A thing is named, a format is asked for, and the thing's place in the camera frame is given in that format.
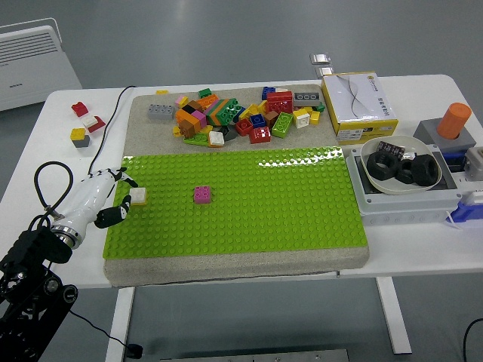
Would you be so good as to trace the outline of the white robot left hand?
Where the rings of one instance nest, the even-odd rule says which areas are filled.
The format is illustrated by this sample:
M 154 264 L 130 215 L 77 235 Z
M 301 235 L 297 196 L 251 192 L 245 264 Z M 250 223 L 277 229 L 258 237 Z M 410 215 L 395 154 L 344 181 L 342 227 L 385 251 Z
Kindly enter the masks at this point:
M 119 180 L 138 187 L 125 171 L 122 167 L 90 173 L 69 193 L 66 206 L 61 211 L 63 218 L 53 222 L 51 230 L 65 235 L 66 240 L 76 248 L 83 242 L 89 223 L 104 229 L 123 221 L 131 205 L 130 195 L 125 196 L 118 207 L 103 209 L 103 206 Z

